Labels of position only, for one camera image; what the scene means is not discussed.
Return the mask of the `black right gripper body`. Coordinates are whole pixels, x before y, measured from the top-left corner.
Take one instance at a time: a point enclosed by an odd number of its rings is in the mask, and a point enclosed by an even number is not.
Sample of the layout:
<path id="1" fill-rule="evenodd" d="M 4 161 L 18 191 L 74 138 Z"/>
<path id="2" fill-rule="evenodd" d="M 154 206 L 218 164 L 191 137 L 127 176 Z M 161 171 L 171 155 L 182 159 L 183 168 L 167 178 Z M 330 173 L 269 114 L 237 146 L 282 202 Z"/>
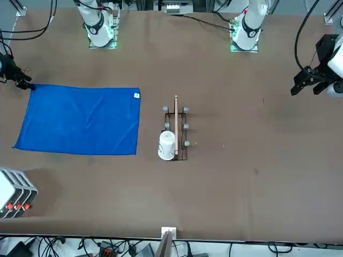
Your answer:
<path id="1" fill-rule="evenodd" d="M 23 80 L 21 69 L 15 64 L 14 58 L 10 54 L 1 53 L 1 83 L 8 80 L 19 83 Z"/>

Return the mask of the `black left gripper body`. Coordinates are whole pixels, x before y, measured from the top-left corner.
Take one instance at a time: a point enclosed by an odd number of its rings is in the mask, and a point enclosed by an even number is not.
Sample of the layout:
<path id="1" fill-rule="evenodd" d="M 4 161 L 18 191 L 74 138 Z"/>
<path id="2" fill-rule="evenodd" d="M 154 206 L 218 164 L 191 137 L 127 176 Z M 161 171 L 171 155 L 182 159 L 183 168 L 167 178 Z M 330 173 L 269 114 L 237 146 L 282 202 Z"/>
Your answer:
<path id="1" fill-rule="evenodd" d="M 324 77 L 338 77 L 328 66 L 338 36 L 338 34 L 324 34 L 316 43 L 319 64 L 316 66 L 315 70 L 319 75 Z"/>

